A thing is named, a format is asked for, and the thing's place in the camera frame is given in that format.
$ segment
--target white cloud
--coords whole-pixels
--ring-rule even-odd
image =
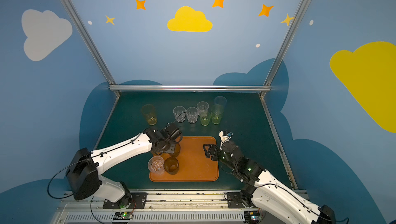
[[[32,61],[40,61],[72,35],[72,25],[47,10],[29,9],[22,14],[22,28],[27,36],[23,49]]]

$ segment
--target green cup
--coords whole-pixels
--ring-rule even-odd
[[[199,119],[201,120],[201,124],[203,126],[207,126],[210,122],[210,112],[201,112]]]
[[[212,123],[219,124],[221,121],[221,118],[223,117],[223,113],[224,113],[224,107],[222,105],[219,105],[219,104],[212,105],[212,108],[211,108]]]

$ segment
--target brown cup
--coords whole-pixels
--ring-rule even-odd
[[[169,155],[170,155],[171,157],[173,157],[173,158],[176,158],[176,157],[179,156],[179,154],[180,154],[180,144],[179,144],[179,143],[176,143],[176,145],[175,145],[175,152],[174,152],[174,153],[170,153]]]
[[[179,171],[179,161],[174,157],[169,157],[164,162],[164,169],[167,173],[175,175]]]

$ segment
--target blue wall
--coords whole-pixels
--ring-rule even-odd
[[[396,134],[370,117],[329,62],[367,43],[396,44],[395,3],[312,0],[265,97],[299,187],[352,224],[396,219]],[[387,83],[373,75],[362,82],[367,94]]]
[[[137,9],[135,0],[72,2],[118,84],[212,85],[223,74],[246,74],[274,58],[288,29],[281,22],[286,14],[293,17],[300,0],[224,0],[223,8],[212,7],[215,0],[145,0],[145,10]],[[263,4],[274,6],[268,17],[259,16]],[[212,29],[169,30],[168,21],[183,6],[202,11]],[[260,85],[260,79],[249,82]],[[235,84],[232,78],[221,82]]]
[[[1,223],[25,223],[14,220],[16,215],[49,222],[59,201],[46,195],[47,179],[70,163],[80,143],[93,147],[115,100],[72,24],[71,36],[45,58],[33,61],[26,55],[21,20],[28,9],[50,10],[71,23],[59,0],[0,1]],[[100,100],[88,98],[91,92]],[[84,107],[86,100],[96,108]],[[63,179],[52,187],[54,195],[67,189]]]

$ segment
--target yellow cloud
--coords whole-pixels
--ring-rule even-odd
[[[177,10],[175,18],[168,21],[168,29],[174,32],[208,32],[212,26],[203,12],[187,6]]]
[[[383,129],[396,133],[396,46],[373,42],[355,50],[338,51],[330,68]]]

